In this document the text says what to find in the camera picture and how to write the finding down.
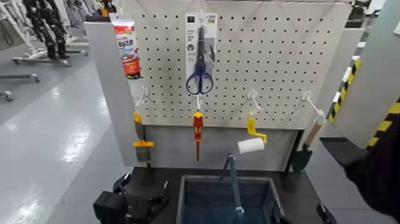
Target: white pegboard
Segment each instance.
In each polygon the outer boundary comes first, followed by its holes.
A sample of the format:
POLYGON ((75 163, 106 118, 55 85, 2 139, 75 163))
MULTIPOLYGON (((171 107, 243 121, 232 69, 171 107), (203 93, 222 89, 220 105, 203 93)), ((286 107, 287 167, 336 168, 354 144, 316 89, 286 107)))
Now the white pegboard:
MULTIPOLYGON (((312 115, 301 102, 321 91, 351 7, 342 2, 207 1, 218 14, 214 89, 203 96, 204 125, 246 127, 258 91, 257 127, 304 129, 312 115)), ((127 1, 135 17, 149 96, 144 124, 192 126, 196 108, 185 88, 185 13, 196 1, 127 1)))

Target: black table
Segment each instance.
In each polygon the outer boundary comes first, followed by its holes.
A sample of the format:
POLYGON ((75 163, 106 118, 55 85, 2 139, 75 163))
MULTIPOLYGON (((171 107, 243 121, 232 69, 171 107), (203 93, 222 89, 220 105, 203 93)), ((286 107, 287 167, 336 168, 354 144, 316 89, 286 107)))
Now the black table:
MULTIPOLYGON (((134 168, 127 191, 133 195, 151 197, 159 194, 165 181, 169 181, 171 201, 152 224, 175 223, 178 194, 182 175, 220 175, 221 170, 169 169, 143 167, 134 168)), ((287 218, 295 224, 322 224, 315 208, 320 200, 305 173, 285 173, 277 171, 238 170, 238 176, 270 177, 279 195, 279 200, 287 218)))

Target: white roller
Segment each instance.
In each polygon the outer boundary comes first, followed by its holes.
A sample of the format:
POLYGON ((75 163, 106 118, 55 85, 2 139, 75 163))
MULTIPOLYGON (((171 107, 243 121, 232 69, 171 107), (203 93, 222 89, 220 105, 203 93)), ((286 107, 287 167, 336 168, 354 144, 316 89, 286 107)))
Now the white roller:
POLYGON ((237 142, 239 152, 241 154, 251 153, 254 151, 264 150, 264 142, 262 138, 252 138, 237 142))

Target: scissors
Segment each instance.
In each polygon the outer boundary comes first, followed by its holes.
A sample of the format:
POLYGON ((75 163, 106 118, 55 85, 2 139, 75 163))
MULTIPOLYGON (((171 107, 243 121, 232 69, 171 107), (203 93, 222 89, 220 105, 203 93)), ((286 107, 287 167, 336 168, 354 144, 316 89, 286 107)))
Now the scissors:
POLYGON ((204 62, 204 27, 199 28, 199 39, 197 46, 197 61, 195 72, 186 81, 186 90, 194 95, 207 94, 214 86, 214 81, 207 73, 204 62))

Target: hazard tape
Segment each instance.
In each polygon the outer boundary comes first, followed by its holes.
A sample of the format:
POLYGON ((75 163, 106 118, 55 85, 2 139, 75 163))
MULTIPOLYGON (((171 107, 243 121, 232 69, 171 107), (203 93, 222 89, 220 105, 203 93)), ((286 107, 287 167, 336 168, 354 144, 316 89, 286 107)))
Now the hazard tape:
POLYGON ((396 116, 400 115, 400 97, 397 101, 390 107, 387 112, 386 118, 381 122, 381 124, 376 129, 374 136, 370 139, 367 145, 367 150, 374 147, 380 138, 390 129, 396 116))
POLYGON ((331 108, 330 108, 330 112, 327 115, 328 120, 333 123, 335 121, 335 117, 337 116, 340 107, 343 104, 343 101, 346 98, 346 95, 349 91, 349 87, 353 84, 354 78, 357 74, 357 71, 360 69, 361 67, 361 60, 355 60, 354 61, 354 65, 351 68, 351 71, 347 74, 345 74, 345 77, 342 80, 342 84, 340 85, 339 91, 338 93, 340 94, 339 97, 337 98, 337 101, 333 102, 331 108))

